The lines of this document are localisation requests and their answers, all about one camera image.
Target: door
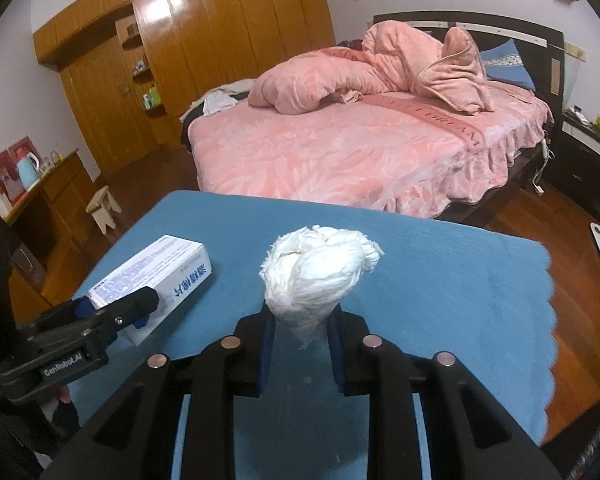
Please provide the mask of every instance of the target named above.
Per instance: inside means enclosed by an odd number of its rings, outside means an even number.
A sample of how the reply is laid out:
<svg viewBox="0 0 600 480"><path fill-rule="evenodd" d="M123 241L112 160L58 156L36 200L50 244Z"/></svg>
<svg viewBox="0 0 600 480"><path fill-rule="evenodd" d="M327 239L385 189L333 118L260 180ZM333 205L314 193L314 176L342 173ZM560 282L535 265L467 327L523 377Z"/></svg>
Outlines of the door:
<svg viewBox="0 0 600 480"><path fill-rule="evenodd" d="M74 99L69 99L98 166L111 174L157 145L114 36L67 67Z"/></svg>

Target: cable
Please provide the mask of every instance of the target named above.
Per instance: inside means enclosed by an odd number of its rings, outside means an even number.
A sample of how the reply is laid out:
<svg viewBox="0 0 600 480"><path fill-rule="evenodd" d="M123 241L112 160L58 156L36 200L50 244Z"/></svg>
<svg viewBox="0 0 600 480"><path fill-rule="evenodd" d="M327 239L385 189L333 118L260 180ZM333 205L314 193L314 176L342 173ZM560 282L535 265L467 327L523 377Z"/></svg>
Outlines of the cable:
<svg viewBox="0 0 600 480"><path fill-rule="evenodd" d="M553 160L555 158L555 155L554 152L552 152L547 147L546 139L542 139L540 142L542 144L542 158L544 158L544 163L542 164L542 167L536 171L536 174L531 179L531 183L534 185L536 193L538 193L539 196L542 196L544 194L544 189L540 187L540 178L542 177L542 172L544 171L544 168L546 168L546 165L549 163L550 160Z"/></svg>

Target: white cardboard box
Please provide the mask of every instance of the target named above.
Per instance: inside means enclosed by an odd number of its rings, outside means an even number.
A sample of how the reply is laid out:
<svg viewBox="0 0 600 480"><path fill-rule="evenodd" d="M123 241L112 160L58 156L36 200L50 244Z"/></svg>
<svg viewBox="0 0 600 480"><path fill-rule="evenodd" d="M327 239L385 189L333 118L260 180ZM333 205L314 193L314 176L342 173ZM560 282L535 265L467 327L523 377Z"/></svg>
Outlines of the white cardboard box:
<svg viewBox="0 0 600 480"><path fill-rule="evenodd" d="M87 296L102 308L143 286L155 289L160 303L147 324L122 331L137 346L210 274L203 244L164 235L90 288Z"/></svg>

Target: blue pillow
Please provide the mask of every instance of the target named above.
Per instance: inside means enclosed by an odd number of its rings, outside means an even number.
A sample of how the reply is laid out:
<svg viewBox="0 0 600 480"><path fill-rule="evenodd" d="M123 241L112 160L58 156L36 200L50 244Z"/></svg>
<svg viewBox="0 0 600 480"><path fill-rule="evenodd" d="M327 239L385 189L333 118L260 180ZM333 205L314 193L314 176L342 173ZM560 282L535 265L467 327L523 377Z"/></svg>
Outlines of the blue pillow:
<svg viewBox="0 0 600 480"><path fill-rule="evenodd" d="M489 79L536 90L513 40L491 50L482 51L480 59Z"/></svg>

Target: blue thermos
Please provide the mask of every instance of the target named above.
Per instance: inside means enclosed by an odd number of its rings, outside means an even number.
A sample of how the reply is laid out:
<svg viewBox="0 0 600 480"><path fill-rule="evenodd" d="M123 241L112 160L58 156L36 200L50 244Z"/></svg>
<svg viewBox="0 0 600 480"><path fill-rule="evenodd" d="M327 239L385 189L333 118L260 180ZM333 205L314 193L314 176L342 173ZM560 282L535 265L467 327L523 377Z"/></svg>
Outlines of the blue thermos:
<svg viewBox="0 0 600 480"><path fill-rule="evenodd" d="M35 186L40 180L40 177L38 176L40 161L33 153L27 153L24 148L19 148L16 151L16 168L20 175L22 185L27 191Z"/></svg>

